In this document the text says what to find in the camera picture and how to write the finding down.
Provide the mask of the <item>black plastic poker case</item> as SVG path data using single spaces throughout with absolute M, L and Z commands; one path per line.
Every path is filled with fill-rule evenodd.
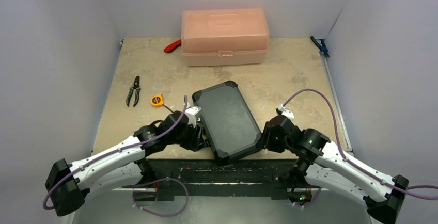
M 238 84 L 225 81 L 192 94 L 215 160 L 232 164 L 261 150 L 262 132 Z

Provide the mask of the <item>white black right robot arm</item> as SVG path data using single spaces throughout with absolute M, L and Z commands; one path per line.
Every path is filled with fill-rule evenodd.
M 344 153 L 337 144 L 315 129 L 304 129 L 290 118 L 277 115 L 266 122 L 261 136 L 264 148 L 273 152 L 285 150 L 298 159 L 283 178 L 292 188 L 310 184 L 334 191 L 366 208 L 380 223 L 395 223 L 406 190 L 407 178 L 386 175 Z

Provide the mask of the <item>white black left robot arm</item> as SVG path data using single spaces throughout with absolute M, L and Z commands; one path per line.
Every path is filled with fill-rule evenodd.
M 158 184 L 146 158 L 179 145 L 189 151 L 204 147 L 198 133 L 200 107 L 170 114 L 159 125 L 146 125 L 115 146 L 85 159 L 56 161 L 45 182 L 43 208 L 67 216 L 78 210 L 88 197 L 124 186 Z

